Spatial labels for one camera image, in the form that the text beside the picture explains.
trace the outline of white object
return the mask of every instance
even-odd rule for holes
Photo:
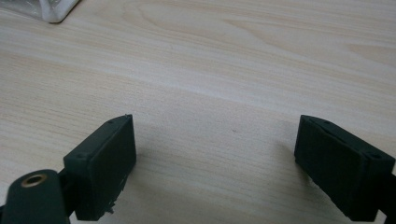
[[[47,22],[62,21],[78,0],[0,0],[0,7]]]

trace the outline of wooden table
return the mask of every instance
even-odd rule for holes
[[[294,162],[299,117],[396,157],[396,2],[83,0],[61,24],[0,11],[2,203],[126,113],[137,165],[98,223],[351,223]]]

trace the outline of screw hole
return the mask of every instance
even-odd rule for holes
[[[39,174],[39,175],[31,175],[24,179],[21,185],[24,188],[31,188],[43,183],[47,179],[47,175]]]

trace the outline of wood grain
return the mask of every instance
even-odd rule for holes
[[[396,157],[395,37],[393,0],[83,0],[61,24],[1,10],[0,201],[132,113],[137,165],[98,223],[351,223],[294,162],[299,116]]]

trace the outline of black plastic block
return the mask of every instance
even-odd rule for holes
[[[98,220],[117,200],[136,163],[132,115],[111,119],[64,157],[78,189],[79,220]]]
[[[395,160],[337,125],[301,116],[296,162],[351,220],[374,221],[379,183]]]

